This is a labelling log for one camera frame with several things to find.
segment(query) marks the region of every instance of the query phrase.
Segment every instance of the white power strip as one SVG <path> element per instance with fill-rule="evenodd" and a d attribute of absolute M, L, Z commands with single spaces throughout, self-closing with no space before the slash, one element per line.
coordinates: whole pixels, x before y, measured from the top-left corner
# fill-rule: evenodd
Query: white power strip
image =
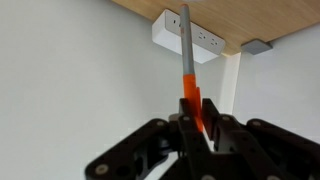
<path fill-rule="evenodd" d="M 225 41 L 211 32 L 191 23 L 194 60 L 205 63 L 218 57 Z M 182 54 L 180 35 L 180 16 L 170 10 L 164 10 L 152 25 L 152 41 Z"/>

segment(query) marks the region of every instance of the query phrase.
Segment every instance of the wooden tabletop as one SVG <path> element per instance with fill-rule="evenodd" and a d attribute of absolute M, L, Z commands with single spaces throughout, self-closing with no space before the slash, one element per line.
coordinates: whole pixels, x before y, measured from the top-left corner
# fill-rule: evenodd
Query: wooden tabletop
<path fill-rule="evenodd" d="M 240 52 L 241 44 L 253 39 L 269 42 L 320 22 L 319 0 L 113 1 L 151 21 L 164 9 L 179 14 L 180 5 L 187 3 L 193 23 L 226 41 L 224 55 Z"/>

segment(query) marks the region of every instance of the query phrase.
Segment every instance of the power strip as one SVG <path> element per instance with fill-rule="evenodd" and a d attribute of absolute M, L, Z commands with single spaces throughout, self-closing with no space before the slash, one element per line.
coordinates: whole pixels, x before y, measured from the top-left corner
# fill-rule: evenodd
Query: power strip
<path fill-rule="evenodd" d="M 218 57 L 225 41 L 211 32 L 191 23 L 194 60 L 205 63 Z M 168 9 L 164 10 L 152 25 L 152 41 L 178 54 L 182 54 L 180 16 Z"/>

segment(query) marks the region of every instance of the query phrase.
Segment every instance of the gray wall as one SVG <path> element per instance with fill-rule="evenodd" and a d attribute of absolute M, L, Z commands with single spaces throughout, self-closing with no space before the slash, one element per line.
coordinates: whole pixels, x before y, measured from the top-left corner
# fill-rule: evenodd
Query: gray wall
<path fill-rule="evenodd" d="M 320 25 L 241 57 L 234 115 L 258 117 L 320 142 Z"/>
<path fill-rule="evenodd" d="M 181 56 L 137 14 L 106 0 L 2 0 L 0 22 L 0 179 L 83 179 L 95 157 L 177 112 Z M 196 65 L 218 104 L 224 66 Z"/>

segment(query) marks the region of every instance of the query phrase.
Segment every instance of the small gray box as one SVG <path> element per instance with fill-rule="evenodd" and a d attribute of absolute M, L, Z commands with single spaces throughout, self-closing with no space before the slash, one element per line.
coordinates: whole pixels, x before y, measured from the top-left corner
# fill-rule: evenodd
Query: small gray box
<path fill-rule="evenodd" d="M 272 49 L 270 43 L 265 43 L 259 39 L 252 40 L 241 45 L 242 51 L 247 51 L 250 54 L 256 55 Z"/>

